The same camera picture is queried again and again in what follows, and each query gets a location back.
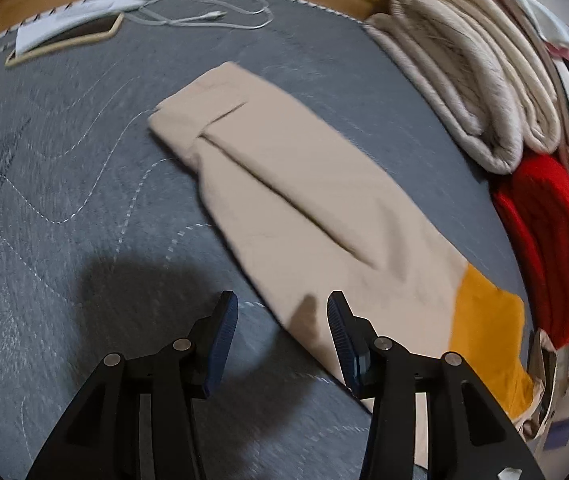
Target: red fabric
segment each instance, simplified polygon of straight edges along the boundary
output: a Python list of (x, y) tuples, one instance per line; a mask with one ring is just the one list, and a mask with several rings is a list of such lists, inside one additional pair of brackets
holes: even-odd
[(520, 264), (535, 323), (561, 348), (569, 342), (569, 175), (552, 156), (527, 151), (491, 195)]

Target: white charging cable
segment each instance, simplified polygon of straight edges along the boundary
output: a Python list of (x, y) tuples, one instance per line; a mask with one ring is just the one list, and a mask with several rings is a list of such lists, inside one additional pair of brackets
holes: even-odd
[[(269, 4), (265, 0), (252, 0), (262, 5), (261, 8), (258, 10), (243, 9), (242, 7), (235, 6), (223, 0), (192, 0), (204, 4), (226, 7), (227, 9), (233, 10), (234, 12), (237, 12), (239, 14), (256, 15), (264, 13), (266, 15), (266, 20), (263, 23), (260, 23), (259, 25), (241, 25), (240, 23), (218, 22), (217, 20), (225, 17), (228, 14), (223, 10), (214, 10), (212, 12), (201, 14), (200, 16), (190, 16), (188, 18), (171, 19), (148, 8), (152, 4), (161, 1), (162, 0), (148, 0), (138, 9), (131, 12), (127, 12), (125, 16), (127, 17), (127, 19), (131, 20), (132, 22), (140, 23), (141, 25), (170, 25), (172, 27), (224, 27), (224, 28), (239, 28), (242, 30), (256, 30), (257, 28), (265, 27), (269, 23), (271, 23), (274, 19), (274, 14), (271, 11), (271, 9), (269, 9)], [(141, 18), (139, 16), (136, 16), (135, 14), (132, 14), (132, 12), (139, 12), (141, 14), (145, 14), (146, 16), (152, 18), (152, 20), (146, 20), (145, 18)]]

